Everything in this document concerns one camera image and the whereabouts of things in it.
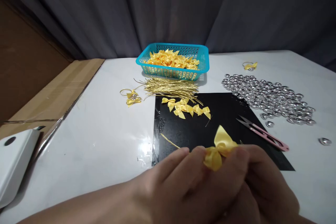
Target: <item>basket rim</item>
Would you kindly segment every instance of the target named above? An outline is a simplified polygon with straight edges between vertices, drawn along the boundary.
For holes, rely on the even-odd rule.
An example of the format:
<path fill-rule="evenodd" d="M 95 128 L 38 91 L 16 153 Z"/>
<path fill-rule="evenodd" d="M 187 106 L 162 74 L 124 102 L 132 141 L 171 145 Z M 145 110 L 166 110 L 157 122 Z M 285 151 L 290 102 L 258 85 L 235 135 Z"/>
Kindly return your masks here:
<path fill-rule="evenodd" d="M 205 57 L 205 69 L 204 70 L 192 70 L 192 69 L 185 69 L 185 68 L 175 68 L 175 67 L 170 67 L 170 66 L 158 66 L 158 65 L 152 65 L 152 64 L 145 64 L 145 63 L 141 63 L 140 59 L 143 57 L 143 55 L 145 54 L 146 51 L 149 50 L 149 48 L 154 45 L 154 44 L 165 44 L 165 45 L 178 45 L 178 46 L 197 46 L 197 47 L 203 47 L 206 50 L 206 57 Z M 138 65 L 140 66 L 150 66 L 150 67 L 156 67 L 156 68 L 162 68 L 162 69 L 174 69 L 174 70 L 178 70 L 178 71 L 185 71 L 185 72 L 192 72 L 192 73 L 199 73 L 199 74 L 203 74 L 209 71 L 210 69 L 210 65 L 209 65 L 209 49 L 205 46 L 205 45 L 199 45 L 199 44 L 177 44 L 177 43 L 151 43 L 149 44 L 143 51 L 142 53 L 137 57 L 136 61 L 135 61 Z"/>

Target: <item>white table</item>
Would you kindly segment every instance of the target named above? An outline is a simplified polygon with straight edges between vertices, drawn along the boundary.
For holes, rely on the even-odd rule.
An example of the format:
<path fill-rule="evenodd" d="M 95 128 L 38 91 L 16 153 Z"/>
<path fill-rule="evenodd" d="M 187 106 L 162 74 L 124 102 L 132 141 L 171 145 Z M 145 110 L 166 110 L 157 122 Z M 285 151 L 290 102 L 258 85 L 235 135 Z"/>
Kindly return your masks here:
<path fill-rule="evenodd" d="M 257 69 L 244 71 L 245 61 L 257 61 Z M 227 92 L 221 85 L 226 73 L 280 82 L 304 94 L 304 101 L 316 109 L 315 126 L 292 125 L 281 117 L 273 119 L 274 128 L 267 130 L 290 147 L 285 156 L 296 171 L 283 175 L 300 202 L 301 215 L 320 224 L 335 223 L 336 73 L 291 51 L 214 54 L 210 71 L 199 81 L 199 92 Z M 40 156 L 26 190 L 0 214 L 0 223 L 16 223 L 72 197 L 130 180 L 151 167 L 154 98 L 128 109 L 126 98 L 119 94 L 138 86 L 133 78 L 145 78 L 135 59 L 105 61 Z M 145 97 L 142 88 L 138 93 Z M 320 137 L 334 143 L 323 146 Z"/>

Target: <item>pink handle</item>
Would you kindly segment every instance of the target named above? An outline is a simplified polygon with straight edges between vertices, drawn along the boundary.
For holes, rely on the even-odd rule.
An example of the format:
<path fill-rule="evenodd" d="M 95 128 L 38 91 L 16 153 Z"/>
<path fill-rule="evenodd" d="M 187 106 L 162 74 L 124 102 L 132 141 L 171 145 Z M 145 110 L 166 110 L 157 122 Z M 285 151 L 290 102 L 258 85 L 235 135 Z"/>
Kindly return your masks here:
<path fill-rule="evenodd" d="M 254 133 L 257 133 L 259 136 L 264 138 L 266 141 L 268 141 L 270 144 L 274 145 L 278 149 L 282 151 L 289 151 L 289 147 L 287 144 L 281 142 L 279 139 L 275 138 L 274 136 L 268 134 L 268 132 L 264 131 L 263 129 L 259 128 L 257 125 L 252 124 L 254 128 L 250 127 L 250 130 L 254 131 Z"/>

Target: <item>black mat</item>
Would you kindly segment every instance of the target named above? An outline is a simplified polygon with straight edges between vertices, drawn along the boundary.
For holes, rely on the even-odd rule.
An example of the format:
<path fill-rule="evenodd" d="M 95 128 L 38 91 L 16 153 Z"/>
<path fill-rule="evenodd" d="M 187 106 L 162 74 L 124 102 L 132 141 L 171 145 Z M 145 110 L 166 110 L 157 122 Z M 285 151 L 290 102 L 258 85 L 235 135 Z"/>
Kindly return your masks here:
<path fill-rule="evenodd" d="M 176 150 L 176 147 L 165 140 L 160 133 L 177 146 L 189 147 L 192 150 L 198 145 L 214 146 L 213 142 L 217 128 L 222 125 L 236 143 L 239 144 L 241 140 L 243 144 L 258 145 L 266 151 L 280 170 L 294 171 L 282 151 L 236 120 L 236 118 L 239 118 L 238 115 L 241 115 L 265 129 L 244 101 L 238 100 L 231 93 L 199 93 L 198 99 L 205 107 L 209 107 L 212 116 L 210 121 L 205 115 L 197 116 L 197 114 L 194 114 L 194 117 L 191 117 L 186 112 L 184 112 L 186 119 L 181 119 L 173 113 L 175 109 L 169 112 L 167 103 L 161 103 L 162 97 L 156 97 L 154 120 L 154 160 L 156 162 Z"/>

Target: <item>pile of silver bells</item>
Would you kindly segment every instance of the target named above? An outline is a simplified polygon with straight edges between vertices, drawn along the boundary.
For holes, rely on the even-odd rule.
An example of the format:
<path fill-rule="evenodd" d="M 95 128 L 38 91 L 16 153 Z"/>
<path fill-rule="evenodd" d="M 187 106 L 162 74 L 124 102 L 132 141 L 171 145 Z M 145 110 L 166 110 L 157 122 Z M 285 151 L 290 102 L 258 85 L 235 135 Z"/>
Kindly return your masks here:
<path fill-rule="evenodd" d="M 262 119 L 283 116 L 292 124 L 316 124 L 312 119 L 315 109 L 301 101 L 302 94 L 295 94 L 289 87 L 278 82 L 258 81 L 253 75 L 226 74 L 225 78 L 223 86 L 253 109 L 263 110 L 264 113 L 260 114 Z"/>

